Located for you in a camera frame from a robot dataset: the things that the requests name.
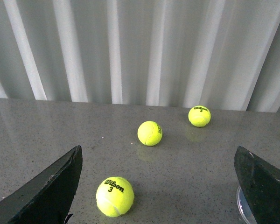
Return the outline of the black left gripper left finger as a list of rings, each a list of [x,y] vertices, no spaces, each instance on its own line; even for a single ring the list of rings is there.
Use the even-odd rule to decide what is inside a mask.
[[[66,224],[82,165],[76,146],[0,201],[0,224]]]

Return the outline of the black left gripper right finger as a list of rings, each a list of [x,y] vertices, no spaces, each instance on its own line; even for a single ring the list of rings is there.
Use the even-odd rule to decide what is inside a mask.
[[[280,169],[239,146],[234,167],[240,187],[258,224],[280,224]]]

